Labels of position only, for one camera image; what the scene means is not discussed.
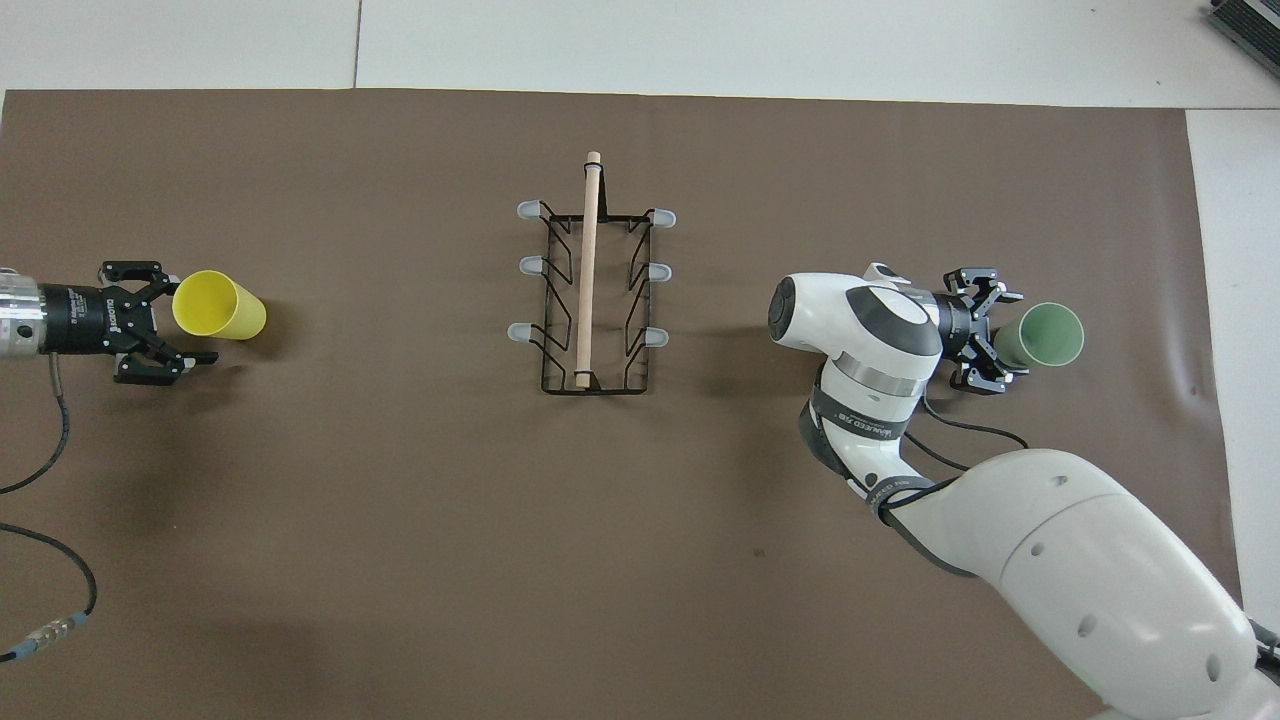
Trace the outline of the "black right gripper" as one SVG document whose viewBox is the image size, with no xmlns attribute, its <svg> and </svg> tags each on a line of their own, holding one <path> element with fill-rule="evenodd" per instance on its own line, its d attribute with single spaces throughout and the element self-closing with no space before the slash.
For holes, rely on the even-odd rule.
<svg viewBox="0 0 1280 720">
<path fill-rule="evenodd" d="M 950 293 L 936 293 L 942 357 L 955 363 L 955 389 L 974 395 L 1002 395 L 1027 366 L 1006 363 L 988 336 L 977 334 L 979 322 L 997 304 L 1018 304 L 1024 295 L 1011 291 L 995 268 L 963 266 L 943 275 Z"/>
</svg>

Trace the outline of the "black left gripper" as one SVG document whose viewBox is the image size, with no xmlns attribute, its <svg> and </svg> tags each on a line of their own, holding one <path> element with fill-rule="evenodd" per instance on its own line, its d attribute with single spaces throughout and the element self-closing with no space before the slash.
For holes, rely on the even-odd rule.
<svg viewBox="0 0 1280 720">
<path fill-rule="evenodd" d="M 105 288 L 40 284 L 44 310 L 41 354 L 114 354 L 111 379 L 118 384 L 168 387 L 197 366 L 211 366 L 216 351 L 183 351 L 155 336 L 152 304 L 174 296 L 180 278 L 161 263 L 104 263 Z M 142 283 L 128 291 L 124 283 Z"/>
</svg>

